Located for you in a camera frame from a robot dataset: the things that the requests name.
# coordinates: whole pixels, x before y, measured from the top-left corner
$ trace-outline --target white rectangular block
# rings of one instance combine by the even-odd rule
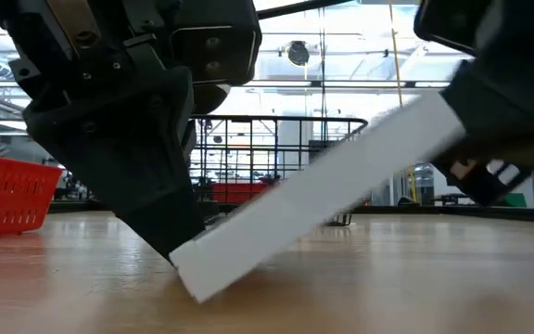
[[[173,251],[171,259],[189,292],[204,302],[398,170],[428,161],[463,135],[442,97],[424,95],[356,140],[327,150],[303,172]]]

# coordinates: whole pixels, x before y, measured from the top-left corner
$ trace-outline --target table surface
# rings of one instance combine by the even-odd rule
[[[0,238],[0,333],[534,334],[534,223],[353,222],[316,229],[198,305],[111,214],[50,215]]]

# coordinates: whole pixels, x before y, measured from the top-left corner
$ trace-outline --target wooden table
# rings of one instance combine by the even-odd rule
[[[0,333],[534,334],[534,224],[353,218],[198,305],[111,214],[51,215],[0,238]]]

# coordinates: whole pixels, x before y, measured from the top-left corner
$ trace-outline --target red basket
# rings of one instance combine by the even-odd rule
[[[40,228],[60,176],[55,167],[0,159],[0,236]]]

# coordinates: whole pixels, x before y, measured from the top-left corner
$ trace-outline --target white foam block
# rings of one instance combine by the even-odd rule
[[[188,291],[204,302],[398,170],[429,161],[463,135],[439,94],[421,96],[185,243],[171,260]]]

